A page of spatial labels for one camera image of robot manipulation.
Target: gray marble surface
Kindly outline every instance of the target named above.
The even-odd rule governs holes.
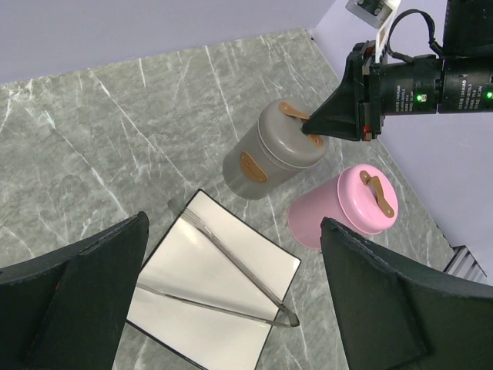
[[[443,268],[452,253],[378,141],[329,140],[323,161],[258,201],[221,175],[223,156],[272,100],[315,108],[338,81],[303,30],[172,52],[3,85],[0,89],[0,267],[88,237],[144,210],[147,254],[172,222],[169,199],[202,187],[303,260],[287,296],[301,326],[273,329],[261,369],[346,369],[324,264],[287,228],[295,197],[345,167],[385,172],[400,201],[396,225],[374,239]],[[194,368],[126,326],[114,369]]]

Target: white tray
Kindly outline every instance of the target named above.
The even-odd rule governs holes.
[[[195,193],[187,208],[202,218],[277,297],[285,297],[300,266],[298,258],[258,234],[202,190]],[[181,219],[175,221],[144,264],[139,282],[158,291],[270,320],[278,311],[206,237]],[[142,289],[136,289],[133,295],[127,320],[207,370],[254,370],[271,330],[263,323]]]

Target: canister lid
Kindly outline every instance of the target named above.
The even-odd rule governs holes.
[[[289,103],[293,108],[310,115],[313,110],[293,99],[278,99],[267,106],[259,119],[259,137],[274,157],[288,166],[307,168],[315,165],[327,152],[327,145],[320,138],[316,145],[301,132],[301,119],[287,116],[280,110],[280,103]]]
[[[391,216],[378,205],[375,189],[365,184],[362,173],[379,179],[387,205],[393,211]],[[337,196],[347,219],[362,233],[379,234],[390,228],[397,219],[399,203],[391,182],[379,169],[368,164],[347,168],[339,176]]]

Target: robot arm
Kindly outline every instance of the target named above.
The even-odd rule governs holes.
[[[366,2],[373,15],[360,18],[381,22],[377,39],[355,45],[340,86],[304,124],[304,133],[370,141],[381,134],[385,116],[493,111],[492,0],[448,0],[443,48],[429,14],[412,9],[394,17],[398,2],[390,0],[350,0],[348,8]],[[397,7],[383,19],[370,3]],[[435,55],[413,58],[390,47],[397,23],[414,13],[423,15]],[[403,62],[388,64],[389,55]]]

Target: pink lid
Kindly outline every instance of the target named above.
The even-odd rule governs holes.
[[[394,209],[392,218],[385,216],[378,206],[373,188],[361,180],[361,171],[380,178],[385,199]],[[369,164],[347,168],[337,181],[337,195],[347,219],[364,234],[379,234],[390,228],[397,219],[399,203],[391,182],[380,170]]]

